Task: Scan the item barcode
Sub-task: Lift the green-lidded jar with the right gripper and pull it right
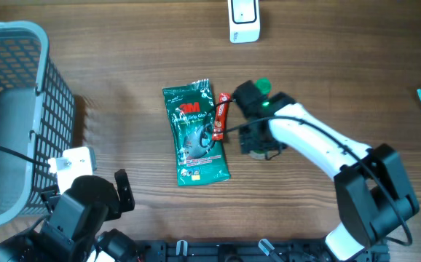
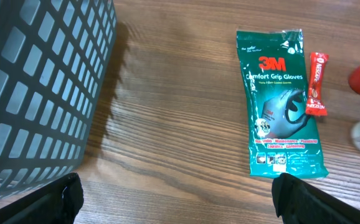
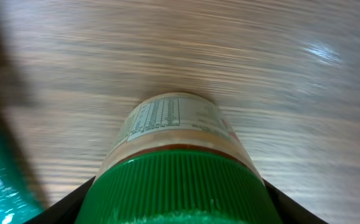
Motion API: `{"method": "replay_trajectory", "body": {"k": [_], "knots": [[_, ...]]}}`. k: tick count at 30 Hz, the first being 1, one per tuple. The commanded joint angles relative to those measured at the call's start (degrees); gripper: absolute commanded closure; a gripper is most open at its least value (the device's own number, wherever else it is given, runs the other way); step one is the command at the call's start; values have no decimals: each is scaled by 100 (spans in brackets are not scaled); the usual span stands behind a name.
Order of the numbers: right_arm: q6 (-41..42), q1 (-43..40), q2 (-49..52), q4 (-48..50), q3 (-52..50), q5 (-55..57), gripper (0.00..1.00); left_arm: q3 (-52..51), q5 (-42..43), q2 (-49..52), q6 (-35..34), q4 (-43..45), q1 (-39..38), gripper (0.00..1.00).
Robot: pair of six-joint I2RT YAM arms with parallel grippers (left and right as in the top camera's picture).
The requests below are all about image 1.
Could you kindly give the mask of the red coffee stick sachet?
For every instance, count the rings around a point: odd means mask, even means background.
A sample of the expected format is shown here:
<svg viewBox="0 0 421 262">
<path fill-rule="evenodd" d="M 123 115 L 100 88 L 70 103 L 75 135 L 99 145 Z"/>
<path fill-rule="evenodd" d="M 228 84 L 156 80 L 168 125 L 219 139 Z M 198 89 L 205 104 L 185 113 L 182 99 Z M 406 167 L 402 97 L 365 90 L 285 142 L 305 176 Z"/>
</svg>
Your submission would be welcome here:
<svg viewBox="0 0 421 262">
<path fill-rule="evenodd" d="M 224 138 L 227 112 L 231 102 L 232 96 L 229 93 L 221 93 L 219 95 L 219 102 L 216 106 L 216 115 L 213 122 L 212 140 L 222 140 Z"/>
</svg>

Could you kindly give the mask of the yellow bottle green cap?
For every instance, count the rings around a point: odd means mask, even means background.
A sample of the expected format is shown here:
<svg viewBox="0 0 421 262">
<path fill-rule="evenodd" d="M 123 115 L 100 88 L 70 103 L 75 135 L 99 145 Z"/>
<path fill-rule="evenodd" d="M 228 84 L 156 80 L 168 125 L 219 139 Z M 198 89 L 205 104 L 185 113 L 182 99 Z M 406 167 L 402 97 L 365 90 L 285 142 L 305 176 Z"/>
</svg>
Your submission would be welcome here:
<svg viewBox="0 0 421 262">
<path fill-rule="evenodd" d="M 268 78 L 260 78 L 255 83 L 256 87 L 260 90 L 263 95 L 270 94 L 272 90 L 272 84 Z"/>
</svg>

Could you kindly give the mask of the green 3M gloves packet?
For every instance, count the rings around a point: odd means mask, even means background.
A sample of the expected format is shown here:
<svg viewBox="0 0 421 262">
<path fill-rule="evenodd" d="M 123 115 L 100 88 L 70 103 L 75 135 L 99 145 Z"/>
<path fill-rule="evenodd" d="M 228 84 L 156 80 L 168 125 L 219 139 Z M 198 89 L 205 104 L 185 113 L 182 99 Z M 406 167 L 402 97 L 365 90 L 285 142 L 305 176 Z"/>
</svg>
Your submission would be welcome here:
<svg viewBox="0 0 421 262">
<path fill-rule="evenodd" d="M 212 139 L 215 103 L 208 79 L 162 90 L 176 154 L 177 184 L 203 186 L 229 180 L 223 146 Z"/>
</svg>

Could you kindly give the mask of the green lid jar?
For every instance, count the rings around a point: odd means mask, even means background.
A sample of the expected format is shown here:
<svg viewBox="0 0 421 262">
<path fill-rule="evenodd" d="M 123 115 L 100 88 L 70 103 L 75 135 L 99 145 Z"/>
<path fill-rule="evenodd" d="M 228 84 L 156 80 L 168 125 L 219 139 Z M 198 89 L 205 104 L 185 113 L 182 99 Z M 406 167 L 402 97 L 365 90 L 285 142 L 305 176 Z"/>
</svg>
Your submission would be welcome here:
<svg viewBox="0 0 421 262">
<path fill-rule="evenodd" d="M 250 151 L 248 155 L 257 160 L 268 160 L 268 153 L 266 151 Z"/>
</svg>

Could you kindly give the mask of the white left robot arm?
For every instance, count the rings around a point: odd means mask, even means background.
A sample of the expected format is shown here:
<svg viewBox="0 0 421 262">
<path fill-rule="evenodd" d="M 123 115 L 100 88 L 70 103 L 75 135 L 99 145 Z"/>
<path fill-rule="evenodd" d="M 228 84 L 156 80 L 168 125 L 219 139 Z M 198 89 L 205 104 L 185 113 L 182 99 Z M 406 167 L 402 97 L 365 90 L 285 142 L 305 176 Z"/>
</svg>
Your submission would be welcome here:
<svg viewBox="0 0 421 262">
<path fill-rule="evenodd" d="M 42 199 L 50 211 L 32 227 L 0 243 L 0 261 L 87 261 L 104 253 L 113 261 L 140 261 L 135 242 L 112 229 L 96 234 L 106 221 L 134 210 L 135 200 L 125 170 L 116 183 L 94 175 L 75 178 L 62 194 L 46 191 Z"/>
</svg>

